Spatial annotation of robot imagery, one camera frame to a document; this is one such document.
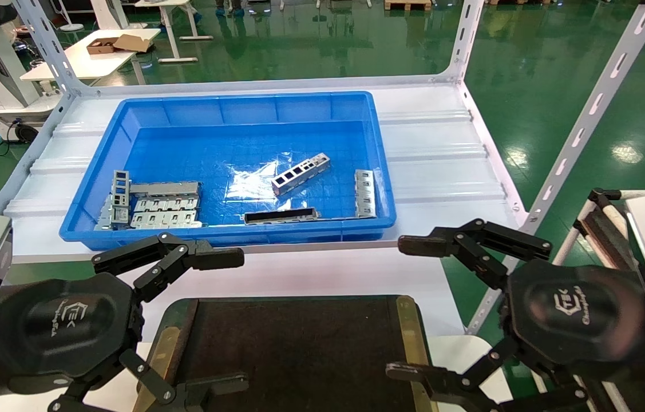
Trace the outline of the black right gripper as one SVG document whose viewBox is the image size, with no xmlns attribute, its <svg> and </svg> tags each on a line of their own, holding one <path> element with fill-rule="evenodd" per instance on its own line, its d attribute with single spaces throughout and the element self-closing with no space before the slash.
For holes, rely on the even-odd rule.
<svg viewBox="0 0 645 412">
<path fill-rule="evenodd" d="M 483 219 L 460 227 L 435 227 L 425 236 L 402 235 L 398 250 L 409 256 L 452 256 L 490 289 L 503 290 L 507 284 L 511 327 L 518 338 L 503 338 L 463 374 L 388 363 L 388 378 L 421 383 L 430 401 L 466 411 L 563 411 L 589 400 L 564 367 L 584 377 L 612 378 L 626 371 L 639 347 L 645 294 L 629 273 L 602 266 L 555 266 L 542 261 L 552 253 L 549 241 Z M 507 281 L 508 269 L 489 251 L 530 262 Z M 555 388 L 493 401 L 480 386 L 509 358 L 545 367 Z"/>
</svg>

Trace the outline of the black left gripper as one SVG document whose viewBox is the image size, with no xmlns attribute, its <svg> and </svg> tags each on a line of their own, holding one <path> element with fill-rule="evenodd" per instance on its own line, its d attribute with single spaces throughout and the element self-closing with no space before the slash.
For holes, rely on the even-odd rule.
<svg viewBox="0 0 645 412">
<path fill-rule="evenodd" d="M 0 299 L 0 360 L 13 376 L 93 380 L 121 363 L 155 398 L 147 411 L 204 411 L 213 397 L 248 389 L 246 373 L 171 386 L 134 351 L 144 324 L 141 302 L 190 269 L 240 268 L 244 251 L 163 232 L 99 253 L 92 264 L 98 275 L 89 279 L 19 285 Z M 147 264 L 133 289 L 115 277 Z M 84 403 L 90 388 L 70 384 L 48 411 L 105 411 Z"/>
</svg>

